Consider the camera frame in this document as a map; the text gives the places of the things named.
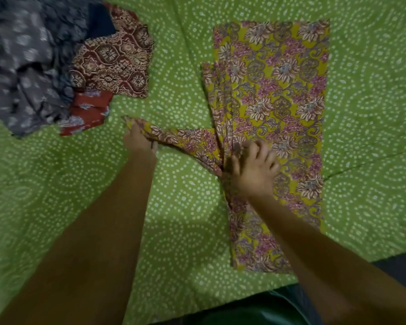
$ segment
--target white dot pattern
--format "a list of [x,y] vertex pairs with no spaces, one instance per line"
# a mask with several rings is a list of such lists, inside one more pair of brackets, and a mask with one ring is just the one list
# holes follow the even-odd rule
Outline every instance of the white dot pattern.
[[[106,124],[16,140],[0,124],[0,311],[62,230],[125,161],[120,116],[211,127],[200,64],[231,19],[330,18],[323,166],[327,234],[368,260],[406,251],[406,0],[108,0],[149,26],[149,96],[115,96]],[[221,186],[191,157],[158,152],[125,324],[145,324],[294,283],[230,266]]]

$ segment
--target person's right arm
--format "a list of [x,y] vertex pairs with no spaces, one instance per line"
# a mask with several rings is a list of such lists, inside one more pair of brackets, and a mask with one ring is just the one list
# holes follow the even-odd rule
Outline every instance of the person's right arm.
[[267,143],[232,157],[239,191],[266,223],[326,324],[406,324],[406,288],[296,217],[273,195],[279,170]]

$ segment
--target hand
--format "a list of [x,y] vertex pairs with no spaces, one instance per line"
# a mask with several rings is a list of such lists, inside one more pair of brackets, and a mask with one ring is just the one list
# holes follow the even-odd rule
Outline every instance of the hand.
[[275,152],[263,140],[247,141],[246,147],[248,155],[242,164],[235,155],[232,156],[234,183],[246,198],[272,196],[274,176],[280,169]]
[[130,156],[143,156],[156,161],[157,141],[148,141],[141,133],[137,123],[133,122],[131,129],[126,130],[123,136],[123,145]]

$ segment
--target yellow floral fabric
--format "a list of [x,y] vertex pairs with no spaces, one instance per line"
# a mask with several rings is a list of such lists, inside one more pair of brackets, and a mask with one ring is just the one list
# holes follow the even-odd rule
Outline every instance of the yellow floral fabric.
[[274,197],[323,231],[320,152],[329,22],[230,22],[215,27],[213,37],[215,62],[202,70],[215,128],[161,130],[137,123],[146,137],[181,148],[221,178],[233,267],[288,273],[279,244],[232,186],[229,160],[247,139],[272,142],[282,164]]

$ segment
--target person's left arm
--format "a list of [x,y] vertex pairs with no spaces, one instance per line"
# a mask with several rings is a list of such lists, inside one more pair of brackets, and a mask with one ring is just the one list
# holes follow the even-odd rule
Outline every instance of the person's left arm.
[[0,315],[0,325],[120,325],[131,293],[154,148],[134,125],[129,159],[111,185],[54,242]]

